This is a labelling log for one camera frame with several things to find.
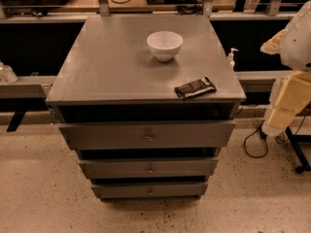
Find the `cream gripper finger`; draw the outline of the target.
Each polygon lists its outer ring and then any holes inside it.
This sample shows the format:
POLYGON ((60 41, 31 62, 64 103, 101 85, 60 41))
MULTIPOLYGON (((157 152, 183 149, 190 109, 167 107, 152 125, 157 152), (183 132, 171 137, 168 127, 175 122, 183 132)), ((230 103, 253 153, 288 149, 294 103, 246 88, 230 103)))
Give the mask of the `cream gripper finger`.
POLYGON ((267 136, 278 136, 311 102, 311 73, 295 71, 284 79, 278 78, 272 86, 269 102, 262 131, 267 136))
POLYGON ((285 30, 276 33, 272 38, 262 44, 260 51, 266 54, 280 54, 285 30))

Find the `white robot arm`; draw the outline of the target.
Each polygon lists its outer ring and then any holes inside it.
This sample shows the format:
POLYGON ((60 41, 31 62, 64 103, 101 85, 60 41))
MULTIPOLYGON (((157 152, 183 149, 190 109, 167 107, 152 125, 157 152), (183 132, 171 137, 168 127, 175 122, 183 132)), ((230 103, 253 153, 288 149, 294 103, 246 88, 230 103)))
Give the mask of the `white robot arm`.
POLYGON ((286 78, 277 78, 274 82, 264 115, 263 133, 278 136, 311 102, 311 1, 260 50, 267 54, 279 53, 281 63, 293 70, 286 78))

